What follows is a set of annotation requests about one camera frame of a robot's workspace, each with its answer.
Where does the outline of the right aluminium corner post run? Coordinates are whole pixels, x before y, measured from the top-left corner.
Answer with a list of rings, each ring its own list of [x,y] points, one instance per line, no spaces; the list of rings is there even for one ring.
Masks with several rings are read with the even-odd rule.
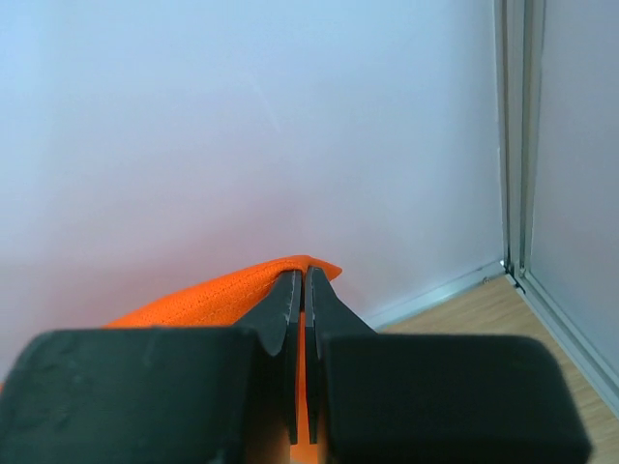
[[[504,267],[517,287],[531,261],[545,7],[545,1],[493,3]]]

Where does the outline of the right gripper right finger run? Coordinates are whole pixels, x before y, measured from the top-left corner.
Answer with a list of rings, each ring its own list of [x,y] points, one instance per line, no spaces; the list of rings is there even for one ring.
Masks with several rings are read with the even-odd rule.
[[[321,463],[585,463],[593,446],[542,342],[378,333],[324,271],[305,281],[309,438]]]

